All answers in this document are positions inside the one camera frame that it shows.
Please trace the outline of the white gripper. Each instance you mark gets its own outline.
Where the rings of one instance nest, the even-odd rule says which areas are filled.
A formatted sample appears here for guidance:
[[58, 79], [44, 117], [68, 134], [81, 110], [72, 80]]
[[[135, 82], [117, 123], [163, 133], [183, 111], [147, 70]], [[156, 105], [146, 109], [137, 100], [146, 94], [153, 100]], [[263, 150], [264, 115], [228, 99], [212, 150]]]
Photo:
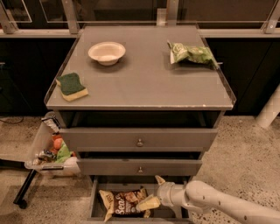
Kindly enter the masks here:
[[165, 182], [165, 180], [156, 175], [155, 179], [159, 184], [157, 196], [149, 195], [146, 199], [136, 205], [138, 211], [146, 211], [158, 208], [161, 204], [166, 207], [185, 207], [187, 203], [186, 186]]

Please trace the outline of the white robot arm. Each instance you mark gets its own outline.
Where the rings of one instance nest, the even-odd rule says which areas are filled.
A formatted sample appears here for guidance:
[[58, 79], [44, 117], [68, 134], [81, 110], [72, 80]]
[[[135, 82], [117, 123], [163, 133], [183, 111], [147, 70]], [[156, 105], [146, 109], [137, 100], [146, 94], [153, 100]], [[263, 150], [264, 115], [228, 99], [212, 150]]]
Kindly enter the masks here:
[[166, 207], [183, 207], [197, 214], [215, 208], [241, 224], [280, 224], [280, 213], [271, 208], [225, 194], [199, 180], [179, 185], [155, 176], [156, 194], [151, 194], [136, 205], [139, 211]]

